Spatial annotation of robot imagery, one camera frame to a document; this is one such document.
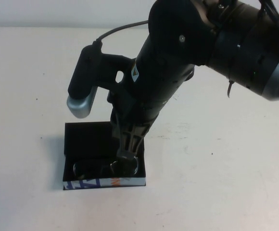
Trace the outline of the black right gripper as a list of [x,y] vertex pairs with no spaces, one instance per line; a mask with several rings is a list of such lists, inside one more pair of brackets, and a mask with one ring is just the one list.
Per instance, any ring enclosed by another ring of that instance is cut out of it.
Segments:
[[119,140],[117,157],[134,158],[164,105],[192,76],[193,66],[166,60],[115,60],[108,63],[108,70],[124,73],[119,89],[108,95],[113,105],[112,136]]

